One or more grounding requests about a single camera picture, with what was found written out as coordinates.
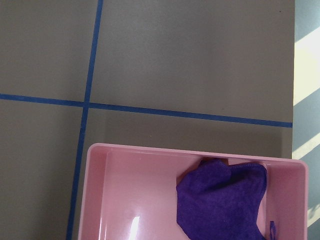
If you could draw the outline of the purple cloth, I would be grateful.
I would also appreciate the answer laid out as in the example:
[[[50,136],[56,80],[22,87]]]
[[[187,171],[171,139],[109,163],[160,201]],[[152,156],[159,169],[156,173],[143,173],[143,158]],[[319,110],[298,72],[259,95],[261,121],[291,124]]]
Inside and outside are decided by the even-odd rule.
[[[264,240],[257,221],[266,190],[259,163],[203,160],[176,186],[176,222],[191,240]]]

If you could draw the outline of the pink plastic bin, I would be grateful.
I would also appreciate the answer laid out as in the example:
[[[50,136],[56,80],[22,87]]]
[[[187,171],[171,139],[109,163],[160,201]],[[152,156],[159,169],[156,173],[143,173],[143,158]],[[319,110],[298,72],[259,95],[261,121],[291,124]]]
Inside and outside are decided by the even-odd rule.
[[[95,143],[87,152],[80,240],[185,240],[176,221],[176,185],[202,160],[259,163],[267,190],[257,225],[266,238],[305,240],[308,166],[301,160]]]

